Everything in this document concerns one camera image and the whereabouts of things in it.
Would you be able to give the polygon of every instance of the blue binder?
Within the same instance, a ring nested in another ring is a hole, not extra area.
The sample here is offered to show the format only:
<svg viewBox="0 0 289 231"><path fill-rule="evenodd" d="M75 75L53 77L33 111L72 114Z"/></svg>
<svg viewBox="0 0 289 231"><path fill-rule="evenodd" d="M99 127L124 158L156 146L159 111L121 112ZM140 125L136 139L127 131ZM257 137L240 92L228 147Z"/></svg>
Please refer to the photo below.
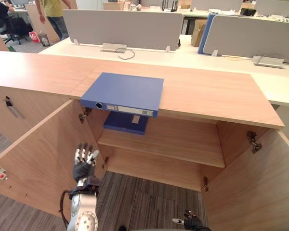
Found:
<svg viewBox="0 0 289 231"><path fill-rule="evenodd" d="M204 54L203 48L204 48L204 45L206 44L207 37L208 37L209 31L210 31L210 27L211 27L213 18L216 15L217 15L216 13L209 13L207 24L206 24L206 27L204 28L204 31L203 31L203 34L202 34L202 37L201 37L201 41L200 41L200 45L199 45L199 48L198 48L198 54Z"/></svg>
<svg viewBox="0 0 289 231"><path fill-rule="evenodd" d="M110 112L104 122L104 128L144 135L147 121L147 116L136 116L122 112Z"/></svg>
<svg viewBox="0 0 289 231"><path fill-rule="evenodd" d="M84 107L156 117L164 80L102 73L80 99Z"/></svg>

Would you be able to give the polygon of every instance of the yellow shirt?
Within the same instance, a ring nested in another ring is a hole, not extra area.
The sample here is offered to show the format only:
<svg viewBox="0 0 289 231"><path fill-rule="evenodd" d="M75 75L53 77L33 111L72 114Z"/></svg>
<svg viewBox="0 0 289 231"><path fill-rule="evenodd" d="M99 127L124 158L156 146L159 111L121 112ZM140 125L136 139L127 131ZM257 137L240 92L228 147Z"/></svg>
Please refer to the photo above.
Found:
<svg viewBox="0 0 289 231"><path fill-rule="evenodd" d="M46 16L61 17L63 16L62 6L59 0L40 0L44 7Z"/></svg>

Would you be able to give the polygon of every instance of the cabinet shelf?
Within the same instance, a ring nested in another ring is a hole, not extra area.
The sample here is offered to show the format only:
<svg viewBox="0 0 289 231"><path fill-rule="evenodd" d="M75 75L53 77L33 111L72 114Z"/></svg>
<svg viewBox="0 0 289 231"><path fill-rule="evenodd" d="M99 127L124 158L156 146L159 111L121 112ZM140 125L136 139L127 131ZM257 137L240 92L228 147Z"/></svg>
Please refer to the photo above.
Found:
<svg viewBox="0 0 289 231"><path fill-rule="evenodd" d="M145 135L105 129L99 144L215 167L225 167L215 124L149 118Z"/></svg>
<svg viewBox="0 0 289 231"><path fill-rule="evenodd" d="M102 153L107 150L110 154L108 171L201 191L200 164L122 148L99 147Z"/></svg>

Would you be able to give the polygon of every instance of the floor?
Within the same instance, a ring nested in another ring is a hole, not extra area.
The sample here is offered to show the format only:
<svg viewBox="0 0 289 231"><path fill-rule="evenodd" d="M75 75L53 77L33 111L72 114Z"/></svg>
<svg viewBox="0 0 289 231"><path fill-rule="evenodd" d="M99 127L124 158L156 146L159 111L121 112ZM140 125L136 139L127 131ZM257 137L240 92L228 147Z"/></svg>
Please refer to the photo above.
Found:
<svg viewBox="0 0 289 231"><path fill-rule="evenodd" d="M25 39L20 40L21 45L18 44L18 41L9 41L6 43L7 47L12 46L17 52L24 52L24 53L39 53L40 51L49 48L43 47L41 43L34 43L28 37L28 41Z"/></svg>
<svg viewBox="0 0 289 231"><path fill-rule="evenodd" d="M0 134L0 152L10 142ZM98 231L177 228L172 218L191 209L207 224L202 196L193 190L108 172L100 187ZM64 231L61 218L0 195L0 231Z"/></svg>

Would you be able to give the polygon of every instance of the red bag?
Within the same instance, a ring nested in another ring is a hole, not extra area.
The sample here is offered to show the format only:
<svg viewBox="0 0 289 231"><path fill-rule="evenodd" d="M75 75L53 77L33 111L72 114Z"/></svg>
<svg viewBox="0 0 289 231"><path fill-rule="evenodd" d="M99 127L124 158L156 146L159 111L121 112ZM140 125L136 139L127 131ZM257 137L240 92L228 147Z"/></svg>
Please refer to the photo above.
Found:
<svg viewBox="0 0 289 231"><path fill-rule="evenodd" d="M30 38L32 39L33 42L39 43L39 37L35 31L29 32Z"/></svg>

